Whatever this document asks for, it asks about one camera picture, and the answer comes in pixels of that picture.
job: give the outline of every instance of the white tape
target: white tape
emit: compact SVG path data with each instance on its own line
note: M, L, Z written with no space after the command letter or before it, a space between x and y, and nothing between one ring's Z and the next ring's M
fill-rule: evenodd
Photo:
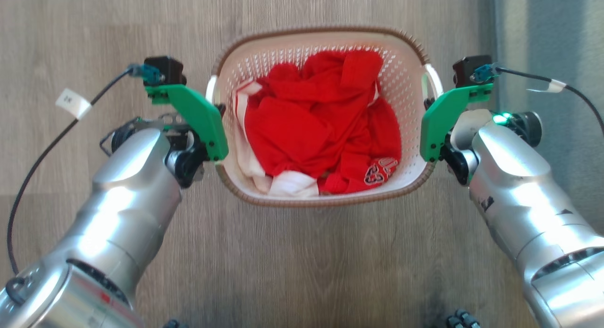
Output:
M527 91L532 91L532 92L546 92L546 93L559 93L561 92L566 86L566 83L563 83L561 81L557 81L556 79L552 79L552 81L550 81L550 85L548 86L548 88L545 91L542 90L533 90L533 89L527 89Z
M63 90L55 105L71 113L78 120L92 109L91 104L84 97L70 89Z

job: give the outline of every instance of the laundry basket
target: laundry basket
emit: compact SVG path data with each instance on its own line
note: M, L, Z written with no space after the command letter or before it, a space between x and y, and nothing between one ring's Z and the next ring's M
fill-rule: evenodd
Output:
M304 199L262 194L237 164L233 145L237 121L231 108L231 93L242 81L269 73L278 63L302 67L306 59L323 50L365 49L380 53L384 59L379 74L382 95L393 108L401 131L402 157L388 182L359 193L318 195ZM408 194L423 184L434 165L419 154L423 101L442 94L438 75L428 63L421 46L406 33L381 27L311 27L256 34L236 40L218 58L208 84L206 97L224 104L223 123L229 143L229 155L216 164L222 182L235 195L263 206L332 206L379 201Z

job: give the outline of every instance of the sticker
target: sticker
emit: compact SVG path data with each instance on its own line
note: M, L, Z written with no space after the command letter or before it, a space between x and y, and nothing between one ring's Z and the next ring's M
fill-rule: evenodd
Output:
M70 89L63 90L55 105L71 113L78 120L92 109L92 105L84 97Z
M376 185L386 182L394 173L399 161L394 158L380 158L373 162L365 173L365 184Z
M533 89L527 89L527 91L531 91L531 92L559 93L565 87L566 87L566 83L563 83L561 81L557 81L556 79L552 79L552 81L550 81L550 85L544 91L542 91L542 90L533 90Z

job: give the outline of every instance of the green led light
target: green led light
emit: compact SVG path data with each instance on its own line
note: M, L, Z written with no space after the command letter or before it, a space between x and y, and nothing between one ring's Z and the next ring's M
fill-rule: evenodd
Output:
M505 113L504 113L504 115L494 115L493 121L496 124L504 125L504 124L507 124L507 117L505 116Z

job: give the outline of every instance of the wooden floor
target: wooden floor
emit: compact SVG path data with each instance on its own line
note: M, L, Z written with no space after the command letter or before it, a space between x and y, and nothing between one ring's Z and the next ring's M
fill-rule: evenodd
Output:
M43 149L71 121L65 87L91 98L127 64L170 54L205 91L222 46L288 25L392 25L425 45L445 87L451 64L494 53L492 0L0 0L0 227ZM105 161L97 147L135 115L155 117L140 81L120 82L48 156L15 221L21 266L47 252ZM512 264L444 166L400 199L331 209L243 203L213 169L184 194L138 287L149 327L424 328L457 307L486 328L534 327ZM0 280L10 270L0 249Z

